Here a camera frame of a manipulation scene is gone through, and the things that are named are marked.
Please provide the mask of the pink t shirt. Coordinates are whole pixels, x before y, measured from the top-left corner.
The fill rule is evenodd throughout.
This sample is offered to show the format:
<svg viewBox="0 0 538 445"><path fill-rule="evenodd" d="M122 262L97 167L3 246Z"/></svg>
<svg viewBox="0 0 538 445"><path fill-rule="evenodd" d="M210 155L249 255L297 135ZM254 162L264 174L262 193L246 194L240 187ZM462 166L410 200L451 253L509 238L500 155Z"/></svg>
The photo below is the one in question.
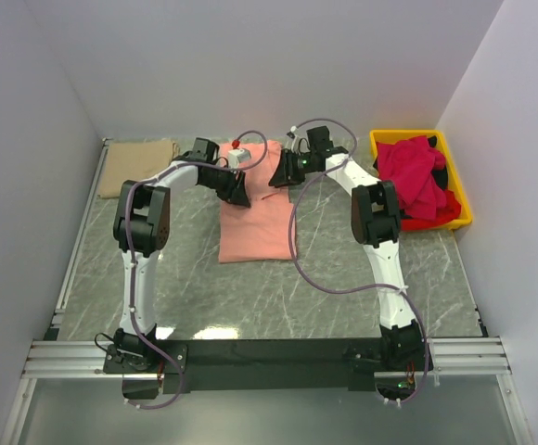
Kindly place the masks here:
<svg viewBox="0 0 538 445"><path fill-rule="evenodd" d="M293 209L289 190L269 185L279 162L282 146L246 143L251 162L259 164L246 171L248 208L220 203L220 263L278 260L288 261L288 224Z"/></svg>

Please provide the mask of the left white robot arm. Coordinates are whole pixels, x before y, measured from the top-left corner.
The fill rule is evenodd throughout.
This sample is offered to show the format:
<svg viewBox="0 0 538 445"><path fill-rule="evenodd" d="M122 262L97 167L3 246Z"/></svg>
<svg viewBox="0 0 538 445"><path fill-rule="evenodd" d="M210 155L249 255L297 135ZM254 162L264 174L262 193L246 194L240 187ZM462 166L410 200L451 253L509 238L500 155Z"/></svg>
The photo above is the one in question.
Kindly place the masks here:
<svg viewBox="0 0 538 445"><path fill-rule="evenodd" d="M124 304L115 348L138 373L151 370L158 359L154 346L154 290L157 262L170 236L171 197L202 185L223 202L248 209L246 162L251 154L234 140L225 165L218 163L219 146L198 138L192 149L173 159L164 170L145 180L122 184L113 237L122 251Z"/></svg>

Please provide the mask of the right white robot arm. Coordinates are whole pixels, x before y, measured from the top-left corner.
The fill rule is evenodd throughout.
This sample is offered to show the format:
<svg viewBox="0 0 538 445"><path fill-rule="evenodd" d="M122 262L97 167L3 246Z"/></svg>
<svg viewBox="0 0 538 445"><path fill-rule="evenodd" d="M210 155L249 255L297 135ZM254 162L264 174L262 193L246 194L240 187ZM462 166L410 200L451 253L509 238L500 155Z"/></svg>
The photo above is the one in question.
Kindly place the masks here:
<svg viewBox="0 0 538 445"><path fill-rule="evenodd" d="M288 131L290 147L280 153L278 166L269 185L282 188L303 184L305 188L321 177L338 184L351 200L351 229L354 240L363 247L375 283L380 308L381 346L384 366L399 370L412 355L425 348L425 328L413 303L407 297L399 260L401 214L396 190L367 172L341 146L335 146L326 126L307 131L307 149L300 150L298 128Z"/></svg>

